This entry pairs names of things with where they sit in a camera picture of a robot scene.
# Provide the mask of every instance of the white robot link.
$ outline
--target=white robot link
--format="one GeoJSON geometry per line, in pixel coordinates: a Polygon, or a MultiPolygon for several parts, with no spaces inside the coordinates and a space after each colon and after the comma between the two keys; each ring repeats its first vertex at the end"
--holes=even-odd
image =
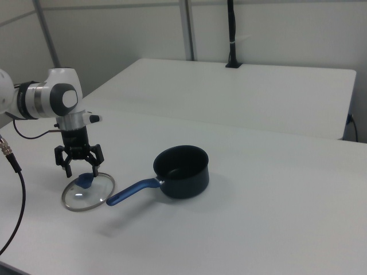
{"type": "Polygon", "coordinates": [[[44,82],[31,81],[16,86],[0,69],[0,113],[16,120],[55,117],[55,127],[60,129],[64,143],[54,149],[56,164],[66,171],[68,178],[72,175],[71,160],[86,160],[92,165],[94,176],[98,176],[98,168],[104,160],[100,145],[89,145],[86,128],[88,124],[101,121],[101,117],[86,112],[82,98],[74,69],[50,69],[44,82]]]}

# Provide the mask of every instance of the blue handle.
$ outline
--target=blue handle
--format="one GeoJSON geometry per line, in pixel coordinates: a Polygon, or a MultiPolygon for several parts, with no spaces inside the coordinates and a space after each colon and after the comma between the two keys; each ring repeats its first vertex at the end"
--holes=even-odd
{"type": "Polygon", "coordinates": [[[144,179],[126,188],[125,190],[122,190],[121,192],[118,192],[117,194],[113,195],[112,197],[106,200],[106,204],[108,204],[109,206],[113,206],[123,201],[124,199],[127,199],[131,195],[134,195],[136,192],[140,191],[141,189],[144,189],[147,187],[158,188],[160,186],[161,184],[159,183],[159,181],[156,178],[144,179]]]}

